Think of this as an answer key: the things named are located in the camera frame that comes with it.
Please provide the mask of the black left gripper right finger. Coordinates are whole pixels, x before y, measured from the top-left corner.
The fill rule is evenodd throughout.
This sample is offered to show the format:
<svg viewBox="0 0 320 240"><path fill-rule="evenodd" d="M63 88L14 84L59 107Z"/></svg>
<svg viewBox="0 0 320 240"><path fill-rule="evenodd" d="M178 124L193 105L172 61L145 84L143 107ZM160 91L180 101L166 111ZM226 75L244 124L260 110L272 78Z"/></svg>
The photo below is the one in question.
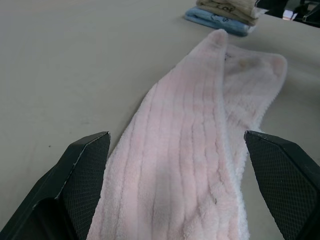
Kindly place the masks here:
<svg viewBox="0 0 320 240"><path fill-rule="evenodd" d="M320 238L320 167L296 143L244 133L260 193L285 240Z"/></svg>

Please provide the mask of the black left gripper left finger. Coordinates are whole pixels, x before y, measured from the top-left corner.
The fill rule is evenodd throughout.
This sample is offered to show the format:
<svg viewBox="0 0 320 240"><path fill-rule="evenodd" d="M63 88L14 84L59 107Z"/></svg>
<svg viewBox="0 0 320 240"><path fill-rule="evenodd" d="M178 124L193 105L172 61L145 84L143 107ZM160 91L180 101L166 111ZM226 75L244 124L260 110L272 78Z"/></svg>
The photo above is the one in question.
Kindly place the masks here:
<svg viewBox="0 0 320 240"><path fill-rule="evenodd" d="M0 232L2 240L85 240L111 143L107 131L70 144L32 187Z"/></svg>

